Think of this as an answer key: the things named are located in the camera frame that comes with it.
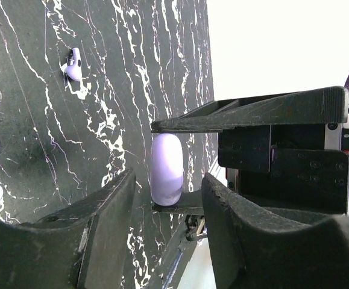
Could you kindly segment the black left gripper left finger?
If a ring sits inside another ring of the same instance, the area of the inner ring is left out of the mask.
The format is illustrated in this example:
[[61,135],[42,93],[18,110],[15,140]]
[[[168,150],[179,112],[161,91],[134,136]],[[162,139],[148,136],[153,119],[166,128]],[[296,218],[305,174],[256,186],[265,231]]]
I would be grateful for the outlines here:
[[35,223],[0,221],[0,288],[119,288],[135,189],[127,169]]

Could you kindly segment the purple charging case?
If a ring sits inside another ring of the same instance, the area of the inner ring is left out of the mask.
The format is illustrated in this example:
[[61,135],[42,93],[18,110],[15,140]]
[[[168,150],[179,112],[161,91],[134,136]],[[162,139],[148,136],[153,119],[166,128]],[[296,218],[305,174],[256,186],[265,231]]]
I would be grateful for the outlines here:
[[183,191],[184,164],[180,139],[174,134],[159,134],[151,149],[151,197],[160,206],[178,202]]

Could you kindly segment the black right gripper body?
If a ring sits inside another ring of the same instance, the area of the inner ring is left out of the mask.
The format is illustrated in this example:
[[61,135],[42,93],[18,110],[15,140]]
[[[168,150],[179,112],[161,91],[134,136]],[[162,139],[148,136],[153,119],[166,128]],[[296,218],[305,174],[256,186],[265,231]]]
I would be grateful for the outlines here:
[[218,134],[227,187],[263,207],[349,214],[349,129],[237,127]]

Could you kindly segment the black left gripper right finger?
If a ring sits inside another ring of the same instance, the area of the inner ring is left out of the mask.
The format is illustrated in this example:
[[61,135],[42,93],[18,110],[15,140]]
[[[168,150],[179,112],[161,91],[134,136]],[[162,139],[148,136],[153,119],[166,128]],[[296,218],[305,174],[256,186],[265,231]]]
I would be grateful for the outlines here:
[[217,288],[349,288],[349,216],[291,220],[211,174],[201,194]]

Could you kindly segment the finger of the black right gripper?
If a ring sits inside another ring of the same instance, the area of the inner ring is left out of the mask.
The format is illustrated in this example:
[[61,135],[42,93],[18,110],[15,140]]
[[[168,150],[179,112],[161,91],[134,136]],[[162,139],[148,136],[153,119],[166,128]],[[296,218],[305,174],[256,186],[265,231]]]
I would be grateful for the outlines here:
[[151,132],[199,133],[246,126],[345,123],[348,95],[345,87],[333,86],[211,101],[182,116],[153,121]]
[[161,206],[153,203],[152,210],[165,214],[184,214],[203,216],[203,201],[201,190],[183,193],[178,202],[171,206]]

